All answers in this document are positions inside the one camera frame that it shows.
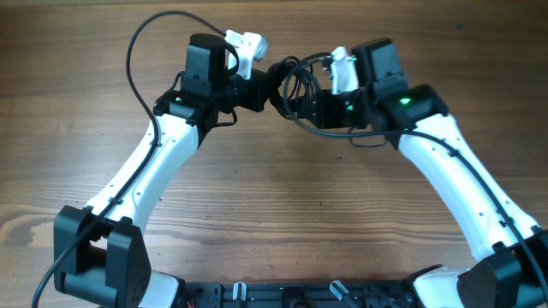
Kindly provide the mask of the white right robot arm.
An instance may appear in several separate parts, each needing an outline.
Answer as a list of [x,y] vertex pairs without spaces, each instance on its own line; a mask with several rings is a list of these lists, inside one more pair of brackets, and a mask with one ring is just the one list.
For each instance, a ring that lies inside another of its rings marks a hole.
[[419,307],[536,307],[547,301],[547,232],[496,183],[427,84],[410,86],[387,38],[317,55],[329,90],[307,99],[311,131],[380,135],[431,183],[456,219],[474,265],[434,266],[410,277]]

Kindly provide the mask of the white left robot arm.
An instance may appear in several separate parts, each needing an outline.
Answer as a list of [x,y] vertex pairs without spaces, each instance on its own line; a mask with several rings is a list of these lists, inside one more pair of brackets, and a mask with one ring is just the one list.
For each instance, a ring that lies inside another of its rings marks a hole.
[[189,307],[185,281],[154,270],[143,233],[154,207],[222,113],[261,111],[267,41],[227,31],[191,37],[186,67],[152,107],[146,135],[109,185],[54,221],[55,289],[102,307]]

